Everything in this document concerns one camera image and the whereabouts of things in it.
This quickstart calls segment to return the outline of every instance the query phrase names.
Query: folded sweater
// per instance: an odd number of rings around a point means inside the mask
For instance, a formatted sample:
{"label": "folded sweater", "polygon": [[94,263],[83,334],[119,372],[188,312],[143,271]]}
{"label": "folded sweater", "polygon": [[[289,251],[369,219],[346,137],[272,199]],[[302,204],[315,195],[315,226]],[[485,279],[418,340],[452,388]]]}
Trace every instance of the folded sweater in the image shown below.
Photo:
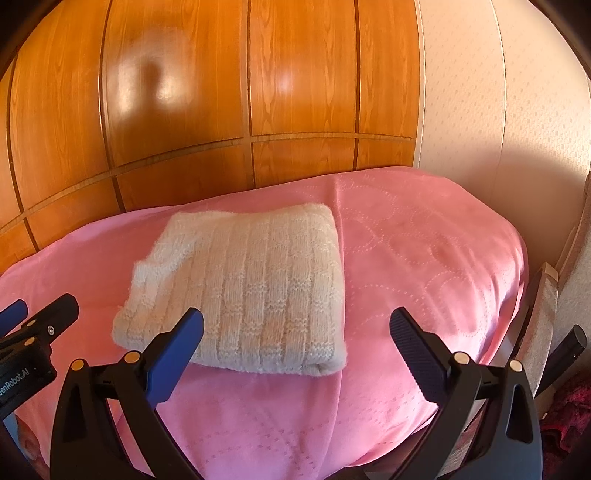
{"label": "folded sweater", "polygon": [[189,307],[205,332],[191,361],[329,375],[346,362],[344,279],[331,210],[177,213],[135,264],[113,340],[143,350]]}

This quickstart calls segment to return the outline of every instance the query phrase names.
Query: blue gripper pad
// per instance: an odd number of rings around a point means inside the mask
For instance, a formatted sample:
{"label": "blue gripper pad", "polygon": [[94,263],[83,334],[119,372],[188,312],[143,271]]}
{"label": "blue gripper pad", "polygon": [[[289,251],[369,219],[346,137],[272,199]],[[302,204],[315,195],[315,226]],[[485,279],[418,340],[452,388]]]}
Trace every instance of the blue gripper pad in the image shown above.
{"label": "blue gripper pad", "polygon": [[146,347],[146,399],[152,408],[170,398],[203,338],[203,329],[203,315],[190,308],[170,332],[160,333]]}
{"label": "blue gripper pad", "polygon": [[17,300],[0,312],[0,338],[8,335],[14,327],[23,322],[29,309],[24,300]]}
{"label": "blue gripper pad", "polygon": [[441,339],[424,332],[403,307],[390,316],[390,336],[425,399],[445,404],[452,354]]}

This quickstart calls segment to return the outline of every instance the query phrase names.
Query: pink blanket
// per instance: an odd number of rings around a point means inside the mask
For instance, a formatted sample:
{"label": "pink blanket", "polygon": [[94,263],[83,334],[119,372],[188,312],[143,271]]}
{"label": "pink blanket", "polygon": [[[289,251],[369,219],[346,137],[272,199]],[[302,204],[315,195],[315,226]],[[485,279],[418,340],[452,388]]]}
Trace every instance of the pink blanket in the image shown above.
{"label": "pink blanket", "polygon": [[[80,319],[53,344],[57,381],[17,411],[45,458],[70,362],[104,364],[124,353],[111,340],[112,319],[134,262],[173,213],[307,202],[330,206],[339,231],[347,367],[312,378],[190,364],[158,412],[205,478],[322,479],[380,457],[427,422],[434,405],[389,337],[398,306],[451,351],[492,358],[527,279],[525,248],[509,222],[448,180],[388,167],[126,213],[71,233],[0,277],[0,308],[23,298],[36,312],[64,292],[80,304]],[[121,412],[114,416],[134,464],[146,468]]]}

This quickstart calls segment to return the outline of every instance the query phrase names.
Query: red fabric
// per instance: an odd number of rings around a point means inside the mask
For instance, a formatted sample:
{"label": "red fabric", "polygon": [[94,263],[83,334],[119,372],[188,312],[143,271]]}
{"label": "red fabric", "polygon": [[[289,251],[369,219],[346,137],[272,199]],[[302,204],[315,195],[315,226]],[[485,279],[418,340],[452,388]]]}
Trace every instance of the red fabric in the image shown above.
{"label": "red fabric", "polygon": [[575,375],[554,396],[540,422],[544,449],[544,479],[549,478],[576,445],[591,420],[591,376]]}

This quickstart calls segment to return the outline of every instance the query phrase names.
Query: wooden panel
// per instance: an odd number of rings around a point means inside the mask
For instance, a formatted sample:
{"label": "wooden panel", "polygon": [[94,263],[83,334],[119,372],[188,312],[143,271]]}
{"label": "wooden panel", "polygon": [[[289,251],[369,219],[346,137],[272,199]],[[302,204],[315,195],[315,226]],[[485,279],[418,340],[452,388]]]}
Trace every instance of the wooden panel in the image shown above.
{"label": "wooden panel", "polygon": [[25,224],[20,222],[0,236],[0,274],[19,260],[35,253]]}
{"label": "wooden panel", "polygon": [[356,68],[352,0],[252,0],[254,135],[354,131]]}
{"label": "wooden panel", "polygon": [[389,167],[391,165],[413,166],[414,141],[408,140],[359,140],[357,170]]}
{"label": "wooden panel", "polygon": [[106,130],[121,165],[242,136],[242,0],[113,0]]}
{"label": "wooden panel", "polygon": [[17,195],[12,185],[8,157],[8,86],[13,65],[14,63],[0,80],[0,227],[6,225],[21,213],[18,208]]}
{"label": "wooden panel", "polygon": [[414,0],[359,0],[359,131],[415,138],[419,52]]}
{"label": "wooden panel", "polygon": [[29,215],[29,226],[44,248],[87,223],[119,213],[111,179],[76,190]]}
{"label": "wooden panel", "polygon": [[353,170],[355,140],[306,138],[252,144],[257,187]]}
{"label": "wooden panel", "polygon": [[108,5],[60,3],[19,52],[10,131],[25,209],[108,169],[97,88]]}
{"label": "wooden panel", "polygon": [[195,202],[252,188],[252,165],[237,147],[206,150],[118,176],[126,210]]}

